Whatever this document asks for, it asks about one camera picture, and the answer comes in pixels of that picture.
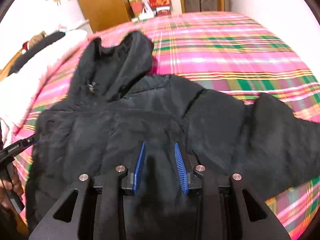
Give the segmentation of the person left hand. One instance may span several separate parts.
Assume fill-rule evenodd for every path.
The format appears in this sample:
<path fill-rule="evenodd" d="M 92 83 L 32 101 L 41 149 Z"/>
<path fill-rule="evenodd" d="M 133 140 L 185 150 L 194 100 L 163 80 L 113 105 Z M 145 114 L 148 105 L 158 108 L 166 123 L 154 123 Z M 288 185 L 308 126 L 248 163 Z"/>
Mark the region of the person left hand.
<path fill-rule="evenodd" d="M 13 209 L 12 204 L 10 203 L 10 199 L 7 195 L 7 190 L 13 190 L 20 199 L 22 199 L 22 195 L 24 193 L 21 180 L 17 174 L 16 168 L 14 168 L 14 175 L 11 178 L 12 182 L 7 180 L 1 180 L 0 188 L 1 188 L 1 205 L 3 205 L 7 209 Z"/>

